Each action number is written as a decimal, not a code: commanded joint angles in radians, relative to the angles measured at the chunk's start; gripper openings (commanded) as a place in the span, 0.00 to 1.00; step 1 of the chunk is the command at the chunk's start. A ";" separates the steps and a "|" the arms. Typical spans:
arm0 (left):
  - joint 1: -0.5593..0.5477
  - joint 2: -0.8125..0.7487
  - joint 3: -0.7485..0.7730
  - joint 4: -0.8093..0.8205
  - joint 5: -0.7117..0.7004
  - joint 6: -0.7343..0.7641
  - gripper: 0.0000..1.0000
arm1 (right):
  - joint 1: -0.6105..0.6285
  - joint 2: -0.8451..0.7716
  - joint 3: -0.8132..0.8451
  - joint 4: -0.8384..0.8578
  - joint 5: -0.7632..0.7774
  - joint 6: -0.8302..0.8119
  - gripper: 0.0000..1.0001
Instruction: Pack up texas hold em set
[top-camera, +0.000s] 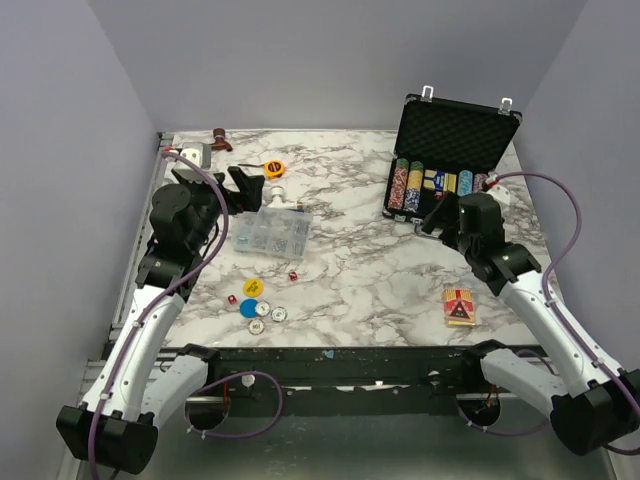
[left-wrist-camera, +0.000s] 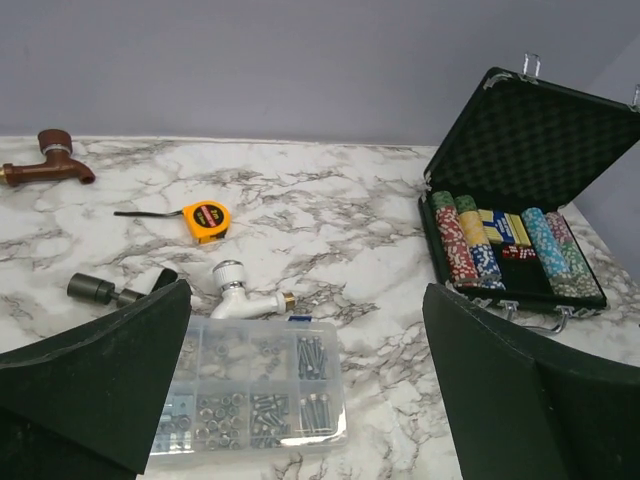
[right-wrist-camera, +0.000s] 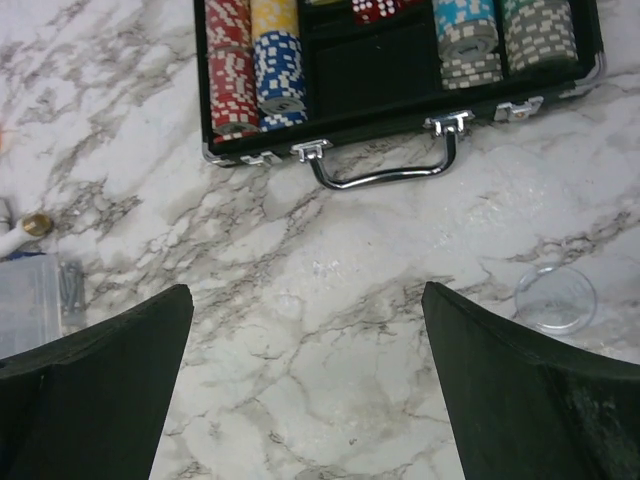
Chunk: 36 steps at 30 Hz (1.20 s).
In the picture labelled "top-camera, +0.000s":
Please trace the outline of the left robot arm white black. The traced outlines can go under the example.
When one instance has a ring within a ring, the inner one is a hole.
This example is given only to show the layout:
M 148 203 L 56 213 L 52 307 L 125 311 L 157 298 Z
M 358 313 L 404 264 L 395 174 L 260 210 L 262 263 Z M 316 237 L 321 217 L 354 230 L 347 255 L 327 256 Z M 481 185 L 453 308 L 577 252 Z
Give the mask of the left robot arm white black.
M 149 377 L 170 326 L 209 261 L 201 250 L 211 232 L 224 241 L 230 216 L 258 211 L 265 179 L 237 166 L 208 179 L 174 176 L 175 183 L 151 198 L 151 236 L 122 331 L 89 391 L 78 405 L 63 406 L 56 419 L 72 455 L 93 467 L 141 473 L 173 411 L 194 390 L 209 395 L 221 385 L 214 352 L 197 345 L 180 353 L 160 380 Z

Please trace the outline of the blue round dealer chip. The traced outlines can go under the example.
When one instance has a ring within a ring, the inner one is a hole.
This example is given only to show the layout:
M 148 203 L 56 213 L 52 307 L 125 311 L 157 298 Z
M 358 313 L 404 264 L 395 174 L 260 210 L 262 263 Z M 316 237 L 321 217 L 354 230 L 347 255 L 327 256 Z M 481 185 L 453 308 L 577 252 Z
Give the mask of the blue round dealer chip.
M 239 311 L 244 318 L 253 319 L 257 316 L 256 306 L 258 301 L 255 298 L 247 298 L 241 302 Z

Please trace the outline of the white green poker chip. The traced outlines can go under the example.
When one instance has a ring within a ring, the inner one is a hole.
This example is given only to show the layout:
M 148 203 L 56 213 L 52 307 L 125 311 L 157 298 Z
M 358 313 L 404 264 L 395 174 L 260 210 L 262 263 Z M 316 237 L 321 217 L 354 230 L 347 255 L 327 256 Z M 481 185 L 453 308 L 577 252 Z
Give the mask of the white green poker chip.
M 288 313 L 284 307 L 276 307 L 271 311 L 271 319 L 274 322 L 283 322 L 287 319 Z

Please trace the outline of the yellow round dealer chip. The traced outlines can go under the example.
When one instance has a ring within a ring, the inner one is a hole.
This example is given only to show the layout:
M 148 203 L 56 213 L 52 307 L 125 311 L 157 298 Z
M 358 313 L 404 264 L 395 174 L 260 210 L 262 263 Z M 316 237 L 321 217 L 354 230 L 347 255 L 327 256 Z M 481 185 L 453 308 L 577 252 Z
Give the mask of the yellow round dealer chip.
M 245 282 L 243 292 L 247 297 L 256 298 L 264 292 L 264 283 L 259 278 L 251 278 Z

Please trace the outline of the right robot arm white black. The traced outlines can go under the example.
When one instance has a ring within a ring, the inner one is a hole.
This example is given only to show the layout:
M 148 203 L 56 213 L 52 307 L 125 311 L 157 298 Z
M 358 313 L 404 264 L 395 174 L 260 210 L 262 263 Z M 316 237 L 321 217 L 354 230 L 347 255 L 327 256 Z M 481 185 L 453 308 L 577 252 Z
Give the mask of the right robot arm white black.
M 576 455 L 609 448 L 639 428 L 639 373 L 625 370 L 597 346 L 550 290 L 529 250 L 506 240 L 503 223 L 501 206 L 491 195 L 446 193 L 421 230 L 438 230 L 439 240 L 464 257 L 474 276 L 525 323 L 556 371 L 544 371 L 509 347 L 486 341 L 461 365 L 461 382 L 474 392 L 492 384 L 518 396 Z

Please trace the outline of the red gold card deck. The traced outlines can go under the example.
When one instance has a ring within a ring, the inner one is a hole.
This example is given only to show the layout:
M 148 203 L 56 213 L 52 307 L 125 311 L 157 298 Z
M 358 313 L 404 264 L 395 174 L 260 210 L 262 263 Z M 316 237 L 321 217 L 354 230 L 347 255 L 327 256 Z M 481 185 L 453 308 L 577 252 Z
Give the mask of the red gold card deck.
M 443 290 L 444 318 L 449 326 L 476 325 L 473 295 L 469 289 L 447 288 Z

